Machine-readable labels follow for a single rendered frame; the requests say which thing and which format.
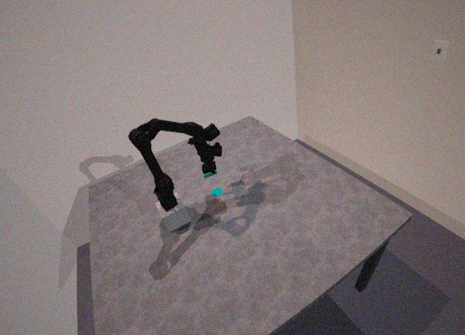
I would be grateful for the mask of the green rectangular post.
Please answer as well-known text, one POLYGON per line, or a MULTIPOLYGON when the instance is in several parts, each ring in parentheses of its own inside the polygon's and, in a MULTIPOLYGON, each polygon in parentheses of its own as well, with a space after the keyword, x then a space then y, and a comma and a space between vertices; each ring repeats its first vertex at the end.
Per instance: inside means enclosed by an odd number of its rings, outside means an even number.
POLYGON ((216 170, 215 170, 215 173, 214 173, 214 174, 211 173, 211 172, 209 172, 209 173, 204 174, 203 176, 204 176, 204 178, 207 178, 207 177, 210 177, 210 176, 215 175, 215 174, 217 174, 217 171, 216 171, 216 170))

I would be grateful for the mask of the cyan circle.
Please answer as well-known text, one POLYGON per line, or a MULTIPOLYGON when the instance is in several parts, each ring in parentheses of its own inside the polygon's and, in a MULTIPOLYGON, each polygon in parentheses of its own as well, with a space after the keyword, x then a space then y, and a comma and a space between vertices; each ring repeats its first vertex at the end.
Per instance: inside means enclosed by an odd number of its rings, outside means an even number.
POLYGON ((213 196, 217 197, 217 196, 219 196, 219 195, 222 194, 222 189, 216 188, 216 189, 212 190, 211 194, 212 194, 213 196))

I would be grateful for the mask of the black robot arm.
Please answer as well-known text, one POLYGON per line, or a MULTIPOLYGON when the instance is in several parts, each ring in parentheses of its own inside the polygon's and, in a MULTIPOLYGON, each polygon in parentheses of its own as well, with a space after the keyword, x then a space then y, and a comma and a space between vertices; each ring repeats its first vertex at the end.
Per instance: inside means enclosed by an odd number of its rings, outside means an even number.
MULTIPOLYGON (((130 131, 129 139, 131 143, 141 152, 149 170, 154 176, 155 189, 153 192, 158 196, 163 209, 168 212, 178 204, 173 194, 174 183, 171 177, 162 172, 151 150, 150 143, 160 131, 181 132, 192 136, 193 138, 189 138, 187 143, 194 145, 196 150, 205 149, 207 147, 206 141, 212 141, 220 135, 220 132, 213 123, 204 129, 195 122, 181 124, 157 118, 153 118, 130 131)), ((219 142, 216 142, 213 146, 209 144, 208 149, 210 150, 208 151, 209 158, 212 156, 222 156, 222 146, 220 146, 219 142)))

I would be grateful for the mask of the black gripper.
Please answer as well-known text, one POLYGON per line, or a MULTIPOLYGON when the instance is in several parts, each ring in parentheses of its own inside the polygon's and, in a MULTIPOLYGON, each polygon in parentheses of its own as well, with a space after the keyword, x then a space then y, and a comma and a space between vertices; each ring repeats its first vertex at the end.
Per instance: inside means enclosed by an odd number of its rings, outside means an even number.
POLYGON ((204 162, 204 164, 202 165, 202 171, 204 174, 206 173, 215 173, 215 170, 217 169, 216 168, 216 163, 214 160, 214 156, 212 156, 211 158, 209 158, 209 155, 208 155, 208 151, 210 151, 208 149, 208 146, 203 149, 203 150, 197 150, 197 154, 200 156, 201 158, 201 162, 204 162))

